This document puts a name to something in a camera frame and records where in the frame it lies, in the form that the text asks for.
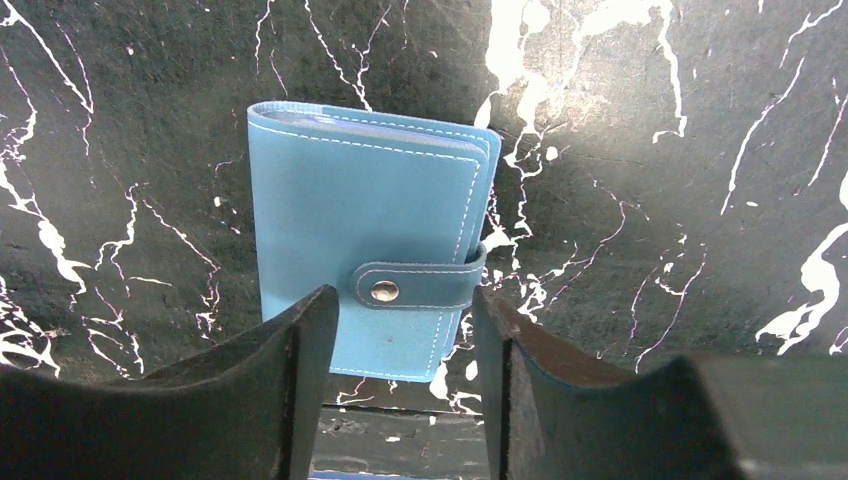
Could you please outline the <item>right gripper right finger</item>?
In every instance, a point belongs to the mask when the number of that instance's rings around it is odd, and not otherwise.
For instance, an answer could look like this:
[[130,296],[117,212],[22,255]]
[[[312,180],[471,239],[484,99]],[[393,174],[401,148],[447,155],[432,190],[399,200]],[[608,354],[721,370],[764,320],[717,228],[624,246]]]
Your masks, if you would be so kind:
[[473,300],[495,479],[843,479],[847,361],[686,354],[646,374]]

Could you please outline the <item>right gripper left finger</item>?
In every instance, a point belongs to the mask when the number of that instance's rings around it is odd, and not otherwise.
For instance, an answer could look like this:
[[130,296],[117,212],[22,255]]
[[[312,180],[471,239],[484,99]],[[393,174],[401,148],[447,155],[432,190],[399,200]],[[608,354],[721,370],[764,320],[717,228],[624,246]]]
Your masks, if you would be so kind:
[[138,380],[1,370],[5,479],[306,479],[337,291]]

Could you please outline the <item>blue card holder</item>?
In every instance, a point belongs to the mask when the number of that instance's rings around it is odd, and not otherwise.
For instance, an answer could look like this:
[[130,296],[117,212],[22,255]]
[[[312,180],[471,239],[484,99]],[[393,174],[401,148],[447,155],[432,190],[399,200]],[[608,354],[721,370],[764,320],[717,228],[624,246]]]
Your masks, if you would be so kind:
[[432,380],[482,278],[500,136],[293,101],[246,120],[263,319],[333,286],[332,372]]

